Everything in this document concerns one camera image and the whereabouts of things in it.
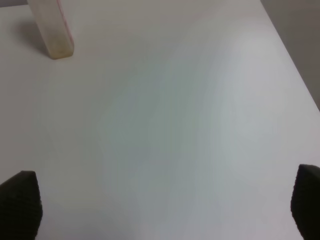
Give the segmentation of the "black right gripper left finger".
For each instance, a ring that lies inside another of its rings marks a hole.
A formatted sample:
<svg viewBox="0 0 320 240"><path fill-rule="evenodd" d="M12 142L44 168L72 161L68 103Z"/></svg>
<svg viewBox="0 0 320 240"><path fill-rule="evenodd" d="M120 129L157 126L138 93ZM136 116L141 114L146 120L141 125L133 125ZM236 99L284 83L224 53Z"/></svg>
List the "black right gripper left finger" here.
<svg viewBox="0 0 320 240"><path fill-rule="evenodd" d="M23 170L0 185L0 238L34 240L43 206L34 171Z"/></svg>

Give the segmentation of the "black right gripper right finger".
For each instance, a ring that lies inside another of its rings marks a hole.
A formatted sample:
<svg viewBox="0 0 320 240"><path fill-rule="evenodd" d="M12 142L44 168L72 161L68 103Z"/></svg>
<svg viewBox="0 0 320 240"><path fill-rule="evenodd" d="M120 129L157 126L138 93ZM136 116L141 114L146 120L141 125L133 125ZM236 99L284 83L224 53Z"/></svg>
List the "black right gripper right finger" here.
<svg viewBox="0 0 320 240"><path fill-rule="evenodd" d="M320 168L300 164L290 201L290 210L304 240L320 238Z"/></svg>

